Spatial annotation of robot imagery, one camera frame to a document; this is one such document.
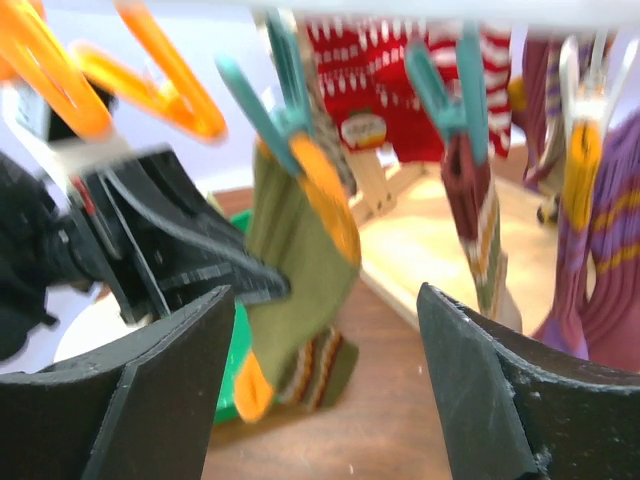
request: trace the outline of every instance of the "clothespin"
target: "clothespin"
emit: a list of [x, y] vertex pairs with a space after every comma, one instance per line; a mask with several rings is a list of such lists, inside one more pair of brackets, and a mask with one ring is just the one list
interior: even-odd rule
[[220, 110], [142, 4], [116, 3], [120, 18], [167, 76], [160, 85], [138, 75], [108, 54], [75, 42], [71, 54], [84, 74], [101, 88], [159, 116], [204, 141], [226, 132]]
[[81, 137], [104, 137], [111, 114], [44, 23], [40, 1], [0, 2], [0, 81], [23, 80]]
[[291, 151], [289, 140], [300, 132], [314, 137], [300, 50], [294, 34], [285, 26], [277, 11], [267, 13], [266, 25], [285, 101], [284, 109], [270, 115], [231, 57], [216, 56], [216, 67], [274, 157], [291, 175], [299, 176], [303, 171]]
[[602, 61], [606, 38], [606, 31], [596, 34], [591, 66], [582, 86], [580, 86], [577, 39], [567, 38], [560, 50], [560, 93], [567, 147], [575, 123], [581, 120], [596, 122], [600, 138], [605, 138], [613, 110], [620, 100], [625, 82], [636, 59], [638, 40], [634, 39], [627, 45], [618, 75], [613, 80], [610, 91], [607, 92], [606, 83], [609, 82]]
[[466, 131], [471, 141], [473, 159], [477, 165], [481, 165], [487, 160], [489, 119], [484, 65], [475, 26], [465, 24], [456, 46], [456, 60], [462, 90], [461, 102], [452, 101], [449, 97], [423, 42], [409, 45], [405, 67], [413, 89], [445, 145], [452, 135]]

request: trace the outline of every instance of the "sock drying rack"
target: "sock drying rack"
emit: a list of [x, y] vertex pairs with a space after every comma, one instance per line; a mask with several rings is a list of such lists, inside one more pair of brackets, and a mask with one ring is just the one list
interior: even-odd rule
[[[293, 15], [281, 14], [295, 28]], [[254, 19], [262, 31], [261, 14], [255, 13]], [[506, 161], [526, 157], [526, 148], [512, 146]], [[385, 168], [376, 150], [354, 154], [344, 149], [344, 153], [359, 187], [350, 207], [360, 229], [363, 281], [416, 328], [416, 298], [423, 282], [477, 308], [439, 166], [395, 162]], [[495, 186], [501, 201], [503, 250], [509, 255], [507, 285], [522, 314], [523, 333], [529, 335], [542, 323], [553, 300], [556, 229], [536, 222], [542, 196], [498, 177]], [[590, 265], [590, 284], [593, 279]]]

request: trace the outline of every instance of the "sock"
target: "sock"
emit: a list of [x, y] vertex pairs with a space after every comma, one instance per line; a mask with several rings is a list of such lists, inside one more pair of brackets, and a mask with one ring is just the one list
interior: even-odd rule
[[581, 310], [590, 360], [630, 372], [640, 371], [639, 139], [636, 112], [605, 140], [589, 238], [596, 283]]
[[452, 138], [442, 181], [473, 275], [480, 313], [522, 332], [520, 312], [506, 286], [507, 256], [500, 245], [500, 205], [491, 166], [488, 161], [474, 164], [466, 135]]
[[320, 96], [344, 147], [350, 152], [382, 147], [388, 125], [367, 68], [366, 43], [341, 22], [316, 19], [299, 25], [306, 28]]
[[322, 95], [320, 95], [320, 90], [318, 89], [318, 71], [306, 30], [304, 28], [299, 29], [296, 38], [302, 57], [302, 67], [304, 69], [307, 93], [309, 94], [309, 103], [311, 104], [311, 116], [316, 143], [335, 167], [340, 181], [349, 194], [355, 195], [358, 192], [356, 179], [344, 156], [338, 130], [325, 110]]
[[527, 140], [529, 168], [535, 167], [544, 150], [547, 129], [545, 116], [545, 78], [549, 41], [527, 34], [522, 53], [522, 79], [526, 98], [524, 134]]
[[250, 422], [276, 397], [309, 408], [331, 406], [358, 357], [357, 347], [330, 326], [358, 278], [358, 229], [326, 157], [302, 137], [291, 147], [306, 172], [298, 179], [264, 147], [255, 156], [247, 249], [289, 279], [291, 294], [247, 307], [252, 351], [234, 397]]
[[558, 229], [556, 286], [551, 311], [534, 338], [549, 347], [589, 359], [582, 318], [595, 181], [602, 158], [595, 124], [577, 125], [572, 134]]

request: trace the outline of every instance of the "red patterned sock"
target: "red patterned sock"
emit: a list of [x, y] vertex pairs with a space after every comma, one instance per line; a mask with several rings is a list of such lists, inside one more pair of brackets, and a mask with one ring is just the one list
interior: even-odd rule
[[305, 27], [318, 65], [320, 93], [340, 139], [351, 151], [382, 146], [388, 126], [366, 69], [361, 35], [335, 19], [308, 21]]

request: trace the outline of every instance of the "green sock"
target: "green sock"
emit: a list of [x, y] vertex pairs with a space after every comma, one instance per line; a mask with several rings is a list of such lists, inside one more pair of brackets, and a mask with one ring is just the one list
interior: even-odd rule
[[[304, 168], [327, 166], [318, 161]], [[281, 271], [291, 294], [247, 308], [252, 352], [235, 385], [236, 407], [247, 421], [260, 419], [273, 397], [310, 408], [332, 405], [357, 361], [357, 347], [331, 323], [358, 278], [360, 242], [346, 200], [348, 217], [341, 218], [340, 235], [357, 255], [351, 260], [345, 256], [327, 230], [323, 212], [344, 211], [325, 194], [330, 189], [336, 198], [343, 197], [335, 170], [327, 174], [335, 181], [316, 188], [309, 180], [313, 175], [297, 180], [260, 150], [255, 156], [255, 206], [247, 250]], [[333, 192], [336, 185], [338, 192]]]

